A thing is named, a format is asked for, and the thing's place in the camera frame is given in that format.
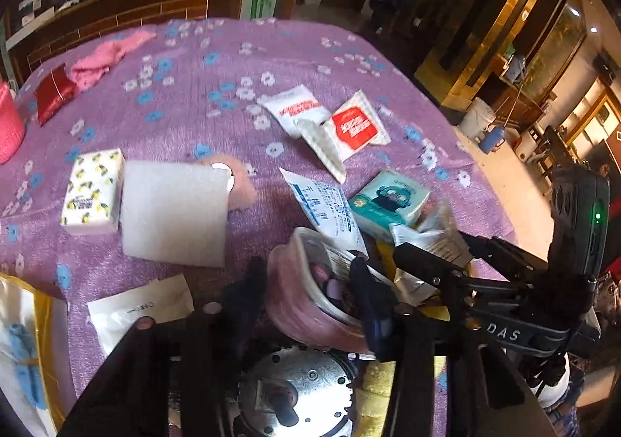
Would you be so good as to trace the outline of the teal cartoon tissue pack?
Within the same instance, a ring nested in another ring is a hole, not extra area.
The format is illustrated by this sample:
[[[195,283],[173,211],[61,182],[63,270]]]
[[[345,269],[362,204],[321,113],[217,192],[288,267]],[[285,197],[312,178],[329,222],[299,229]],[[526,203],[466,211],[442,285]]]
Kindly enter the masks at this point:
[[[429,199],[430,191],[394,170],[378,173],[350,200],[360,230],[376,241],[393,244],[390,227],[413,226]]]

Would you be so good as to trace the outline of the clear pink-trimmed cosmetic pouch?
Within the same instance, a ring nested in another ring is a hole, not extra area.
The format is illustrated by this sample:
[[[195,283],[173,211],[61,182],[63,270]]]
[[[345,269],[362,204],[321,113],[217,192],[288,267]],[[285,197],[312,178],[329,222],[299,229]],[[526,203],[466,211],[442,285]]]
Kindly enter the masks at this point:
[[[290,240],[269,253],[264,299],[275,327],[297,342],[324,350],[368,354],[361,321],[327,295],[328,282],[349,282],[354,255],[309,228],[294,229]]]

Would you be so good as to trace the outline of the white and blue wipes packet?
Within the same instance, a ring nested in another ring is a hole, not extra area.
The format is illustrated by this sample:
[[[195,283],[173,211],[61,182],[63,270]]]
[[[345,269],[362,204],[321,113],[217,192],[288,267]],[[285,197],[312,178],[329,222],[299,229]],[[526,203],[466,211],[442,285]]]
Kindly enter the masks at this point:
[[[280,168],[287,185],[312,226],[338,248],[368,256],[349,201],[339,186],[324,184]]]

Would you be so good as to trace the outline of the white foam sheet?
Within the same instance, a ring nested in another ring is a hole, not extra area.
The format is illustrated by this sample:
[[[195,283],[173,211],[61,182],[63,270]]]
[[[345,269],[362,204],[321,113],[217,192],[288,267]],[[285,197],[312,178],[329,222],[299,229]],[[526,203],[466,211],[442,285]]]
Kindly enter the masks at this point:
[[[121,203],[126,256],[222,268],[229,175],[222,169],[164,161],[128,161]]]

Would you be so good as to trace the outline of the white packet with red label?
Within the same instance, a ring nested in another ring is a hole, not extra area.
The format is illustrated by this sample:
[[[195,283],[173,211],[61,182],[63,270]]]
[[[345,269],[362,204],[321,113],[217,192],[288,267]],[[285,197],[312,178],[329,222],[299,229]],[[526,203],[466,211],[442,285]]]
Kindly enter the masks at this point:
[[[317,154],[339,184],[346,181],[344,162],[369,145],[386,146],[392,140],[380,116],[362,90],[326,121],[297,121],[302,139]]]

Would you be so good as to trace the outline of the white packet with red text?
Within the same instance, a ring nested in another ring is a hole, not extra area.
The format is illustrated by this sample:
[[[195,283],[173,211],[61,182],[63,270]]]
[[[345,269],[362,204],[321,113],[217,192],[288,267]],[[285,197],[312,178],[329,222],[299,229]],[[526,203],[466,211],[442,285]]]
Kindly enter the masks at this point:
[[[257,100],[293,139],[301,136],[299,121],[321,124],[331,117],[328,111],[304,85]]]

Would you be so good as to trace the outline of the silver round metal disc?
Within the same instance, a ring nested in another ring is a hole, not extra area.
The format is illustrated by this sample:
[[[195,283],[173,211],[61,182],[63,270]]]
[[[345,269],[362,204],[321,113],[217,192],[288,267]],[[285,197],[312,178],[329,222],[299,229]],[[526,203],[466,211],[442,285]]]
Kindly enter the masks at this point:
[[[357,369],[339,353],[293,345],[269,353],[238,388],[239,436],[349,436]]]

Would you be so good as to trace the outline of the pink round plush toy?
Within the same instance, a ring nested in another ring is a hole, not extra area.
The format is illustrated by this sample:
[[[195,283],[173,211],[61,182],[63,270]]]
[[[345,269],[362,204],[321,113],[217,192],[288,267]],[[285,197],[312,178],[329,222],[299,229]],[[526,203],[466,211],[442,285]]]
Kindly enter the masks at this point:
[[[200,165],[227,172],[228,210],[239,211],[250,208],[257,201],[257,191],[247,173],[247,168],[232,155],[214,154],[201,158]]]

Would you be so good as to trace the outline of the white paper envelope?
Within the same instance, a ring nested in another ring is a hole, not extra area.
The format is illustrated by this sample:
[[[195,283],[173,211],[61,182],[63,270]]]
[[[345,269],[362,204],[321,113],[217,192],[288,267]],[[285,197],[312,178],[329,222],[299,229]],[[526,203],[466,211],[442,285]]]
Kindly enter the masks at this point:
[[[145,286],[89,302],[90,322],[105,356],[142,317],[167,323],[194,312],[194,301],[183,274],[151,281]]]

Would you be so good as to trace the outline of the blue water bottle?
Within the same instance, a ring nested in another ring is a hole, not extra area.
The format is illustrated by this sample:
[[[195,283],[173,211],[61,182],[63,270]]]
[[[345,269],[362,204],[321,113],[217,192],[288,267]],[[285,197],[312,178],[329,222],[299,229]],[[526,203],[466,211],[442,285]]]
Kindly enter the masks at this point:
[[[495,126],[490,132],[486,133],[483,140],[479,143],[480,150],[485,154],[494,152],[505,141],[505,127]]]

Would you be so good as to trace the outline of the white bucket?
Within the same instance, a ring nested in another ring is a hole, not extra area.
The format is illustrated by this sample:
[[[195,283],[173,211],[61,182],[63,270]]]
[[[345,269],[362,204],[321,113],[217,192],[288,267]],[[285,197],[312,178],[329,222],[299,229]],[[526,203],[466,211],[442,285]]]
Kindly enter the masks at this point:
[[[495,119],[495,110],[480,97],[476,97],[465,111],[464,118],[460,121],[458,128],[470,140],[476,140]]]

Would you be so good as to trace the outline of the purple floral tablecloth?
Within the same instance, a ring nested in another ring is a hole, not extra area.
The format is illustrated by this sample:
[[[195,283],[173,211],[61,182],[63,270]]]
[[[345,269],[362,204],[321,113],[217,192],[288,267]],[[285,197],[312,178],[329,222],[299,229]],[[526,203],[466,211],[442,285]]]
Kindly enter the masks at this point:
[[[465,231],[513,237],[498,196],[446,118],[359,36],[276,19],[171,21],[149,35],[45,123],[37,120],[36,88],[50,71],[93,54],[95,42],[48,60],[19,90],[1,90],[2,107],[15,108],[25,130],[1,167],[1,268],[68,301],[76,388],[100,359],[87,303],[163,272],[123,256],[116,235],[72,237],[62,229],[69,172],[83,154],[119,149],[127,160],[216,163],[255,189],[254,204],[229,218],[226,268],[199,273],[199,286],[213,289],[235,275],[243,255],[272,247],[304,222],[284,171],[331,181],[307,143],[290,137],[264,102],[305,86],[335,110],[362,91],[390,141],[347,161],[347,194],[392,169],[448,204]]]

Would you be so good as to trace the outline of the lemon print tissue pack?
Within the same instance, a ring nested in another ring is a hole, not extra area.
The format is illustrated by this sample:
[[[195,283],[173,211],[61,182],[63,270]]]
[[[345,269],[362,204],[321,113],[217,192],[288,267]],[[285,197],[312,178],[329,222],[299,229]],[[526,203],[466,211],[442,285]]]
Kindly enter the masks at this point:
[[[60,226],[69,235],[103,235],[118,230],[123,167],[120,148],[76,158],[60,216]]]

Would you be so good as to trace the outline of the yellow storage box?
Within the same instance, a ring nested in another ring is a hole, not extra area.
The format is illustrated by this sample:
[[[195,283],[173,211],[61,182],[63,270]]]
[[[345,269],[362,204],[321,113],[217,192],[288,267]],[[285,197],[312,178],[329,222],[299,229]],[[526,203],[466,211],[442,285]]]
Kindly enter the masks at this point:
[[[1,276],[1,392],[33,436],[55,436],[75,403],[66,302]]]

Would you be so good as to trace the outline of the blue cloth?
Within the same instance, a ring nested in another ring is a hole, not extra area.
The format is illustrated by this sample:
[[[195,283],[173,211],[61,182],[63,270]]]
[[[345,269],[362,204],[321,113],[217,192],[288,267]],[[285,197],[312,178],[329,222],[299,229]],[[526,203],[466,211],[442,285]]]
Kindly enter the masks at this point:
[[[21,323],[10,323],[6,328],[9,335],[10,352],[16,358],[15,372],[26,400],[34,408],[47,408],[35,338]]]

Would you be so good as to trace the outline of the pink cloth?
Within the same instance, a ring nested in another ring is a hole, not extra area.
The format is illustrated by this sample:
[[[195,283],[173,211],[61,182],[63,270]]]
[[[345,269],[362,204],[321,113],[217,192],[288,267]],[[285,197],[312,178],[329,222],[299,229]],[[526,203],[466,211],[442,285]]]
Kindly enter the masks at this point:
[[[69,78],[79,91],[89,90],[129,53],[152,41],[156,36],[152,31],[137,30],[124,39],[106,41],[71,66]]]

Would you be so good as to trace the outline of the red satin pouch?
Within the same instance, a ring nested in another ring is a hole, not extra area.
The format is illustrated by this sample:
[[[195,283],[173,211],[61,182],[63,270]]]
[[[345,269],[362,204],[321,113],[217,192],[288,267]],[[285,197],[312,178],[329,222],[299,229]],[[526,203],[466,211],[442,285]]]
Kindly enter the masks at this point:
[[[35,91],[39,125],[45,125],[75,97],[76,92],[77,85],[66,74],[64,64],[52,69]]]

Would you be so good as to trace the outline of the pink knitted bottle sleeve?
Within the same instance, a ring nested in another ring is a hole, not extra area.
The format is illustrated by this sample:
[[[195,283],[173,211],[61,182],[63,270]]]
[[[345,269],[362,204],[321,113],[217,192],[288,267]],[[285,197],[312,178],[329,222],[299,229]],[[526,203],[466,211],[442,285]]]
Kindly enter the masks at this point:
[[[0,163],[7,163],[19,149],[25,134],[24,121],[6,83],[0,93]]]

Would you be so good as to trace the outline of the wooden sideboard cabinet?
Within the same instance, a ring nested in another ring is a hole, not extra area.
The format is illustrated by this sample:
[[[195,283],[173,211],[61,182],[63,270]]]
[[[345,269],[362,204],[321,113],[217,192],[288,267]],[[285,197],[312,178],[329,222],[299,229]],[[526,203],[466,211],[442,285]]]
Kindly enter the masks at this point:
[[[90,0],[46,17],[22,38],[6,41],[18,85],[42,63],[88,41],[169,20],[239,17],[240,0]]]

